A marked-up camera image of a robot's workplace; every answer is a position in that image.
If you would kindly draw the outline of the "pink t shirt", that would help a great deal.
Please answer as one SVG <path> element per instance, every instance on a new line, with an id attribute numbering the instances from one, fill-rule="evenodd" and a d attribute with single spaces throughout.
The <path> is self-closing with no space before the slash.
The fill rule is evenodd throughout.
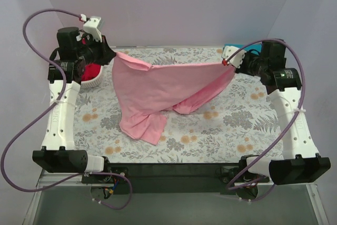
<path id="1" fill-rule="evenodd" d="M 112 83 L 122 132 L 156 145 L 167 123 L 162 111 L 196 111 L 229 85 L 234 70 L 221 63 L 152 65 L 118 52 Z"/>

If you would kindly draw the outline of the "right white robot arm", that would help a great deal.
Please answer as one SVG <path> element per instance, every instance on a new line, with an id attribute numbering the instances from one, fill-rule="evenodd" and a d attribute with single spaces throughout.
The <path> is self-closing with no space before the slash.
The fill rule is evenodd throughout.
<path id="1" fill-rule="evenodd" d="M 233 184 L 244 174 L 268 177 L 276 185 L 312 183 L 331 167 L 313 142 L 303 108 L 306 80 L 302 64 L 285 41 L 260 40 L 261 51 L 247 51 L 236 73 L 257 76 L 277 114 L 280 135 L 258 156 L 242 158 Z"/>

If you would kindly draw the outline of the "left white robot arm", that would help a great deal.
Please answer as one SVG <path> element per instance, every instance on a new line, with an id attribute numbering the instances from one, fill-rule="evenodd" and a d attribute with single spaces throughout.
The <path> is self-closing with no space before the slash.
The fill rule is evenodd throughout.
<path id="1" fill-rule="evenodd" d="M 49 173 L 104 171 L 105 158 L 76 150 L 73 123 L 82 76 L 89 64 L 108 65 L 116 53 L 98 28 L 64 27 L 57 31 L 58 48 L 49 57 L 50 104 L 47 130 L 32 158 Z"/>

